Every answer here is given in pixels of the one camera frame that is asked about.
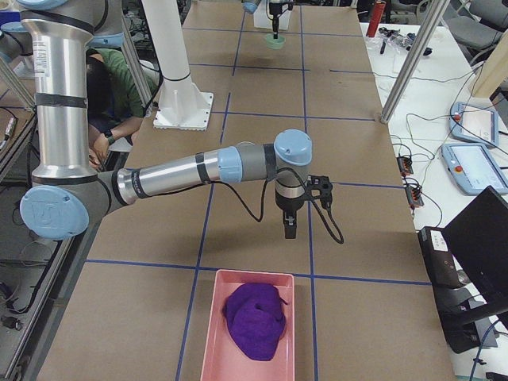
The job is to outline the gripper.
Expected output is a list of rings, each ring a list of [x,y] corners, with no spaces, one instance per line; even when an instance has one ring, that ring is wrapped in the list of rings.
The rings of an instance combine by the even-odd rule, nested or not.
[[[284,236],[296,238],[297,214],[308,200],[304,187],[275,187],[275,202],[283,212]]]
[[[293,0],[269,0],[268,12],[271,15],[273,39],[279,39],[279,17],[286,11],[292,11]]]

